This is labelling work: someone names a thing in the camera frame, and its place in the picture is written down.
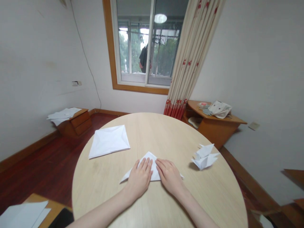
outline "window glass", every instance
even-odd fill
[[[187,0],[156,0],[148,84],[171,84],[187,5]]]
[[[117,0],[121,80],[146,81],[151,0]]]

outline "hand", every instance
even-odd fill
[[[153,160],[150,160],[150,158],[147,160],[144,158],[140,164],[139,160],[137,160],[132,168],[128,183],[125,186],[126,197],[130,198],[131,203],[134,203],[148,189],[153,173],[151,171],[152,163]]]
[[[157,171],[161,177],[161,182],[172,195],[178,198],[188,190],[183,183],[180,172],[173,162],[159,158],[155,162],[157,164]]]

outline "finger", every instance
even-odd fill
[[[157,166],[161,169],[161,170],[165,170],[166,167],[163,165],[163,163],[161,163],[158,159],[155,162],[157,164]]]
[[[147,169],[148,164],[149,164],[149,161],[150,161],[150,158],[147,158],[146,161],[145,161],[145,163],[144,163],[143,166],[142,166],[142,169],[143,169],[143,170],[146,170],[146,169]]]
[[[171,164],[168,162],[168,160],[165,160],[165,159],[160,159],[159,160],[160,163],[162,163],[164,165],[164,167],[168,168],[171,166]]]
[[[149,161],[148,167],[147,167],[147,169],[146,169],[146,172],[147,172],[147,173],[151,171],[152,163],[153,163],[153,160],[151,159],[151,160]]]
[[[172,161],[167,160],[173,167],[176,167]]]
[[[139,164],[139,159],[135,162],[135,165],[133,166],[132,170],[137,169],[138,164]]]
[[[149,182],[149,183],[150,183],[150,181],[151,181],[152,174],[153,174],[153,170],[151,170],[151,171],[150,171],[150,174],[149,174],[149,178],[148,178],[148,182]]]
[[[145,163],[145,161],[146,161],[146,158],[143,158],[143,160],[142,160],[141,163],[139,164],[138,169],[142,169],[143,164]]]
[[[156,169],[157,169],[157,171],[159,173],[161,181],[163,182],[165,180],[165,177],[164,177],[164,174],[162,173],[162,170],[158,166],[156,166]]]

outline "wooden floor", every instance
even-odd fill
[[[117,117],[101,113],[93,114],[91,115],[93,127],[81,138],[56,138],[0,173],[0,215],[7,207],[22,203],[32,193],[71,207],[73,174],[83,147],[95,130]],[[235,169],[233,162],[237,161],[233,156],[226,149],[221,149],[220,152],[231,166],[242,190],[248,212],[249,228],[259,227],[252,218],[250,210],[265,210],[265,204],[263,204],[266,202],[265,197],[257,198],[248,187],[248,180],[244,182],[240,174],[242,171]],[[287,223],[281,227],[292,227],[284,216],[282,222]]]

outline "wooden table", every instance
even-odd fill
[[[119,184],[121,178],[137,159],[150,151],[175,163],[187,188],[220,227],[248,227],[240,187],[222,155],[203,171],[191,162],[199,143],[210,144],[202,134],[177,119],[155,113],[121,116],[102,128],[123,124],[131,149],[89,160],[93,137],[85,145],[73,178],[75,219],[118,193],[126,185]],[[193,227],[193,224],[161,182],[153,181],[145,194],[109,227]]]
[[[189,100],[182,118],[182,121],[193,127],[188,123],[190,117],[203,118],[199,128],[199,133],[203,134],[217,149],[220,149],[227,140],[232,136],[240,124],[247,124],[240,118],[231,115],[224,119],[217,118],[215,116],[208,116],[203,113],[203,110],[197,106],[201,101]]]

